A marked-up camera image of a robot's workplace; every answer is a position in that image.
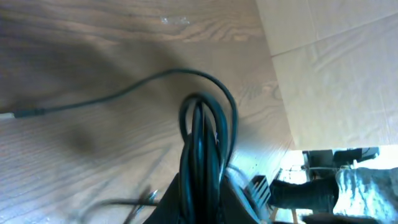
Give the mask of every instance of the black wire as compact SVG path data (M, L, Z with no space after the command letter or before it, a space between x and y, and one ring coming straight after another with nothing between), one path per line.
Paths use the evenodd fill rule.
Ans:
M81 108L97 103L105 103L122 97L149 81L175 73L188 73L209 79L216 84L221 91L223 91L231 105L230 138L228 137L228 125L222 107L209 93L192 93L187 96L180 107L178 116L180 132L185 143L180 160L179 173L179 200L182 217L188 221L188 223L196 223L197 221L197 223L216 223L218 222L217 218L219 217L218 208L220 206L220 183L231 159L236 140L238 109L232 94L215 77L198 70L175 68L156 73L109 96L65 106L14 111L14 117L26 118L29 116L41 116L47 113ZM194 105L194 114L192 132L188 133L186 117L187 111L191 105ZM211 124L211 118L209 117L210 114L206 114L204 112L203 106L206 106L211 111L213 121L215 122L215 133ZM81 220L85 222L87 214L99 207L107 205L156 206L157 203L150 203L142 200L108 200L89 208ZM129 216L125 223L131 221L134 215L135 213Z

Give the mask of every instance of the wooden surface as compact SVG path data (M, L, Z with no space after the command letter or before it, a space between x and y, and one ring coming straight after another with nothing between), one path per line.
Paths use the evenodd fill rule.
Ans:
M1 111L88 100L172 67L231 90L233 164L272 178L293 143L254 0L0 0ZM100 200L164 192L182 149L178 107L197 90L229 114L211 83L176 75L107 104L0 121L0 223L74 223ZM102 210L93 223L128 212Z

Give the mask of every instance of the wooden table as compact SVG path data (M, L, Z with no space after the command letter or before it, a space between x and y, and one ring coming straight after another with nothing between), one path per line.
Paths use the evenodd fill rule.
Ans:
M113 93L190 67L239 105L233 164L275 175L292 138L255 0L0 0L0 110ZM176 75L120 100L0 121L0 223L73 223L107 198L164 192L178 171L178 107L209 81ZM121 223L129 208L96 213ZM145 219L140 215L138 223Z

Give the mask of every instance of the cable connector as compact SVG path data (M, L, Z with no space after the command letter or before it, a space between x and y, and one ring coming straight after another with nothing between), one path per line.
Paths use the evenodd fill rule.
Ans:
M3 119L14 119L15 117L14 117L14 114L13 113L3 113L3 114L0 114L0 120L3 120Z

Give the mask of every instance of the wood grain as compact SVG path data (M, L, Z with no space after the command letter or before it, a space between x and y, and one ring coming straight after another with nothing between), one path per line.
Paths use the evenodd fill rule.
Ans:
M0 0L0 111L104 96L172 67L231 90L233 164L271 179L292 138L254 0ZM100 200L164 192L182 149L178 107L193 91L229 114L211 83L176 75L107 104L0 121L0 223L73 223ZM128 212L103 210L93 223Z

